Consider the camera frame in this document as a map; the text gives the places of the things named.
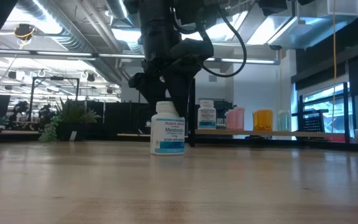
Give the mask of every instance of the white pill bottle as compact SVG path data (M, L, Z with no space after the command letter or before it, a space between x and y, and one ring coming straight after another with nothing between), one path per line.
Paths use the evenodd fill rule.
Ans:
M198 109L198 129L216 129L216 109L214 101L201 100Z
M182 155L185 153L185 119L180 118L171 101L160 101L152 116L150 153Z

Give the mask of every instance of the orange container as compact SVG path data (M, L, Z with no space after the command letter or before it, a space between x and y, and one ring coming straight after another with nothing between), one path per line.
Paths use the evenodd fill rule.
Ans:
M253 115L254 131L273 131L272 110L257 110Z

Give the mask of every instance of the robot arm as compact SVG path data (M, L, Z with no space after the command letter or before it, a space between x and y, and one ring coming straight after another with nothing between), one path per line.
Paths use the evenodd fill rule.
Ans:
M240 35L226 19L219 1L210 0L125 0L131 14L138 13L145 59L144 73L137 73L129 80L131 88L138 89L155 109L158 101L164 101L168 90L179 116L185 117L191 80L204 68L213 75L230 77L239 73L245 65L247 54ZM181 28L182 24L196 24L196 29ZM216 23L220 15L234 31L244 49L241 68L230 76L213 73L204 67L207 58L214 55L214 49L206 29ZM199 32L203 40L181 39L181 33Z

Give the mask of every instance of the wooden table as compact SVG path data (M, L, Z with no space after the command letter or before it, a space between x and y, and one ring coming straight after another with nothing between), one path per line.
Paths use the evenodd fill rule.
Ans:
M358 223L358 154L0 144L0 223Z

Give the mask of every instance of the potted plant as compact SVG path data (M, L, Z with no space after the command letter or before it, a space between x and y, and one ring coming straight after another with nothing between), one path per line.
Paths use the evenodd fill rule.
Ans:
M79 105L76 101L67 100L62 102L60 112L61 122L57 128L57 136L62 141L68 141L76 132L75 140L80 141L86 136L86 124L95 123L96 118L100 118L93 110L86 110L84 105Z
M0 130L6 129L6 124L9 122L7 116L0 117Z
M84 105L76 101L62 101L62 108L58 109L59 116L54 116L50 124L45 125L45 132L40 141L50 142L56 140L68 141L73 132L76 132L75 140L80 141L86 136L86 125L95 123L96 118L101 118L93 110L86 110Z
M42 142L53 142L57 140L56 128L59 126L60 118L54 116L49 124L45 125L44 133L39 138Z

